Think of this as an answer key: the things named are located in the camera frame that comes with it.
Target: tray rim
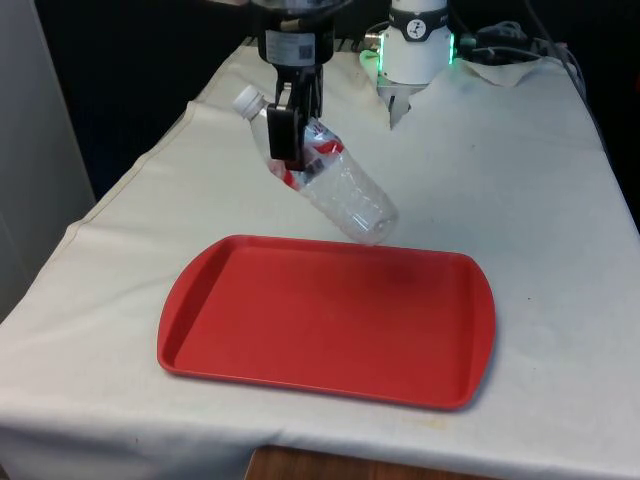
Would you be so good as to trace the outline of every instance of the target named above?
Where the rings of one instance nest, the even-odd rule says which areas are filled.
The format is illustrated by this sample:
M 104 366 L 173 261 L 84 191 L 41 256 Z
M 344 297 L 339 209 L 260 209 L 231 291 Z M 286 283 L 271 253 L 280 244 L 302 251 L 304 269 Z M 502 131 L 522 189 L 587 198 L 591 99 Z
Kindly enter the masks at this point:
M 470 371 L 468 374 L 468 383 L 467 387 L 463 394 L 455 401 L 448 402 L 440 402 L 437 404 L 434 403 L 423 403 L 423 402 L 408 402 L 404 399 L 396 399 L 391 396 L 384 395 L 371 395 L 360 392 L 351 392 L 351 391 L 342 391 L 336 389 L 327 389 L 324 387 L 317 387 L 311 385 L 295 385 L 292 383 L 286 382 L 277 382 L 271 380 L 261 380 L 261 379 L 251 379 L 251 378 L 239 378 L 226 376 L 221 374 L 214 373 L 203 373 L 199 371 L 188 371 L 185 369 L 177 368 L 171 360 L 171 357 L 175 358 L 174 355 L 170 355 L 167 352 L 167 340 L 172 333 L 172 328 L 174 328 L 174 319 L 177 315 L 177 310 L 184 308 L 183 305 L 185 303 L 186 297 L 192 293 L 192 284 L 193 279 L 201 274 L 201 272 L 205 269 L 212 259 L 214 259 L 217 255 L 230 255 L 231 252 L 225 251 L 225 248 L 237 248 L 237 244 L 244 244 L 243 246 L 261 246 L 262 242 L 273 242 L 277 240 L 282 242 L 281 249 L 291 248 L 296 245 L 313 245 L 314 247 L 318 247 L 320 250 L 330 249 L 334 251 L 336 246 L 338 248 L 344 249 L 345 253 L 349 252 L 358 252 L 358 253 L 366 253 L 368 249 L 377 249 L 378 251 L 384 250 L 392 250 L 392 251 L 403 251 L 405 253 L 413 252 L 416 254 L 424 255 L 424 254 L 434 254 L 434 255 L 447 255 L 450 257 L 457 257 L 465 261 L 471 268 L 474 269 L 474 273 L 477 278 L 480 280 L 481 287 L 483 292 L 475 292 L 476 297 L 481 296 L 488 305 L 485 307 L 489 308 L 490 314 L 487 315 L 488 319 L 487 325 L 485 325 L 484 335 L 483 337 L 489 336 L 490 338 L 479 339 L 477 335 L 477 329 L 474 328 L 473 335 L 473 346 L 472 352 L 470 356 Z M 209 283 L 213 285 L 217 279 L 216 276 L 212 276 L 209 280 Z M 171 303 L 169 300 L 172 300 L 175 296 L 179 297 L 179 302 Z M 202 304 L 195 311 L 194 317 L 191 320 L 191 325 L 193 325 L 193 321 L 197 318 L 197 314 L 200 311 L 202 305 L 206 302 L 206 296 L 202 299 Z M 477 304 L 477 299 L 474 299 L 474 306 Z M 477 321 L 477 317 L 474 316 L 474 327 L 475 321 Z M 214 243 L 213 245 L 207 247 L 203 252 L 201 252 L 196 258 L 194 258 L 185 269 L 180 273 L 178 279 L 174 283 L 171 288 L 169 295 L 165 301 L 165 305 L 162 310 L 162 314 L 160 316 L 160 323 L 158 326 L 158 337 L 157 337 L 157 360 L 160 366 L 168 371 L 169 373 L 182 377 L 190 377 L 190 378 L 200 378 L 200 379 L 208 379 L 208 380 L 220 380 L 224 382 L 231 382 L 240 385 L 250 385 L 256 387 L 277 387 L 290 391 L 298 391 L 298 392 L 312 392 L 312 393 L 322 393 L 327 395 L 339 396 L 339 397 L 347 397 L 347 398 L 358 398 L 364 399 L 367 401 L 374 402 L 383 402 L 395 405 L 404 405 L 404 406 L 412 406 L 418 408 L 429 408 L 429 409 L 437 409 L 437 410 L 457 410 L 467 406 L 474 398 L 475 394 L 479 390 L 481 383 L 484 380 L 484 377 L 488 374 L 489 366 L 491 363 L 491 358 L 493 355 L 494 347 L 495 347 L 495 337 L 496 337 L 496 310 L 495 310 L 495 302 L 493 299 L 493 293 L 491 291 L 491 287 L 489 285 L 489 281 L 487 280 L 484 272 L 480 268 L 480 266 L 476 263 L 476 261 L 470 256 L 463 253 L 456 252 L 441 252 L 441 251 L 433 251 L 433 250 L 420 250 L 413 248 L 402 248 L 402 247 L 387 247 L 387 246 L 376 246 L 376 247 L 363 247 L 362 245 L 352 244 L 352 243 L 339 243 L 339 242 L 329 242 L 323 240 L 306 240 L 306 239 L 295 239 L 295 238 L 287 238 L 287 237 L 267 237 L 267 236 L 258 236 L 258 235 L 231 235 L 224 237 Z

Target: green light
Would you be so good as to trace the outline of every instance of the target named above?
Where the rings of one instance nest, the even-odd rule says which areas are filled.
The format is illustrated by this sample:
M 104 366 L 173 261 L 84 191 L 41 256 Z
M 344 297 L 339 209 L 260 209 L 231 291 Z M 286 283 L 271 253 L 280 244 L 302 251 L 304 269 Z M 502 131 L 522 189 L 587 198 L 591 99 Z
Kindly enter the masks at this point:
M 452 33 L 449 40 L 449 65 L 453 65 L 453 59 L 456 55 L 456 36 Z
M 378 53 L 378 73 L 382 72 L 382 65 L 384 63 L 384 32 L 380 35 L 380 52 Z

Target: white cloth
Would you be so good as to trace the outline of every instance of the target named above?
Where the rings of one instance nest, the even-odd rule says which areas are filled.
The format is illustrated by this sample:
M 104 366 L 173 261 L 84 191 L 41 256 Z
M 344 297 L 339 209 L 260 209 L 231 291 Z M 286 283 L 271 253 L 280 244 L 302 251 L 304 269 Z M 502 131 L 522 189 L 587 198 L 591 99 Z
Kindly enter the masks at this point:
M 325 117 L 389 193 L 389 243 L 464 252 L 497 307 L 474 403 L 441 413 L 172 377 L 156 361 L 181 270 L 231 234 L 346 241 L 266 171 L 231 110 L 271 67 L 241 49 L 66 237 L 0 327 L 12 479 L 240 479 L 264 444 L 517 479 L 640 478 L 640 241 L 568 77 L 514 88 L 453 67 L 390 132 L 356 55 Z

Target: bottle label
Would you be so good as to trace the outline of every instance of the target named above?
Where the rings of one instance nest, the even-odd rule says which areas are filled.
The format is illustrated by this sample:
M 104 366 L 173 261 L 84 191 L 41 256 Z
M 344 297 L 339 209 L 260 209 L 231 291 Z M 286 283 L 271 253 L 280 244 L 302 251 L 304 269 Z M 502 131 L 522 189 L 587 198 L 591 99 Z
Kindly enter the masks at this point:
M 284 33 L 267 30 L 267 61 L 287 67 L 316 64 L 316 36 L 313 33 Z
M 342 140 L 317 119 L 312 118 L 304 132 L 305 170 L 292 172 L 281 160 L 271 160 L 269 170 L 294 190 L 301 190 L 342 158 Z

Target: wooden floor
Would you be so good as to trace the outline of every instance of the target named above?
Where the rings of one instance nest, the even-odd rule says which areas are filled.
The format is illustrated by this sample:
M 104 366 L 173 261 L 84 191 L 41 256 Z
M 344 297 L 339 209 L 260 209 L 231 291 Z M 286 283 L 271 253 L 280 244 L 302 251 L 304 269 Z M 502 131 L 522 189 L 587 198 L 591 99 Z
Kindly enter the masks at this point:
M 277 447 L 253 454 L 245 480 L 490 480 Z

